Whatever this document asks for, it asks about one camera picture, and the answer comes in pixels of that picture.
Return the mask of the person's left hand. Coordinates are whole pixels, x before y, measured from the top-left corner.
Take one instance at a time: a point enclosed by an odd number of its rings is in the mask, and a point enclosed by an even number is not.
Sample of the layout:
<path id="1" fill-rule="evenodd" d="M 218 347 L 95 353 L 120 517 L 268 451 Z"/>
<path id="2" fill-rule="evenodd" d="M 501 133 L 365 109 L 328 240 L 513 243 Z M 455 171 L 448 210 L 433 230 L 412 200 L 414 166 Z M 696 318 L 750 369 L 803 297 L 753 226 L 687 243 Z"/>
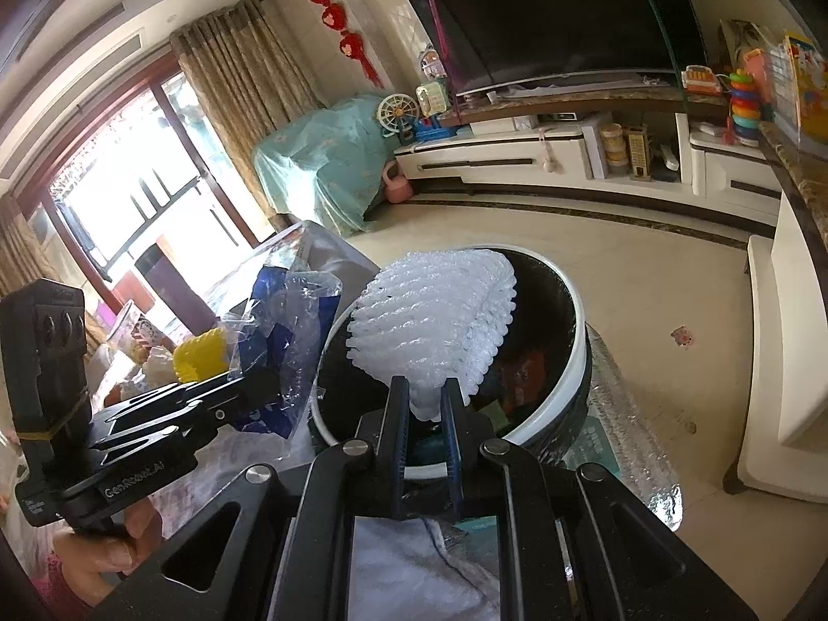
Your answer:
<path id="1" fill-rule="evenodd" d="M 163 519 L 149 498 L 125 509 L 124 528 L 124 537 L 79 536 L 63 530 L 53 538 L 66 585 L 90 607 L 114 590 L 105 575 L 129 575 L 163 544 Z"/>

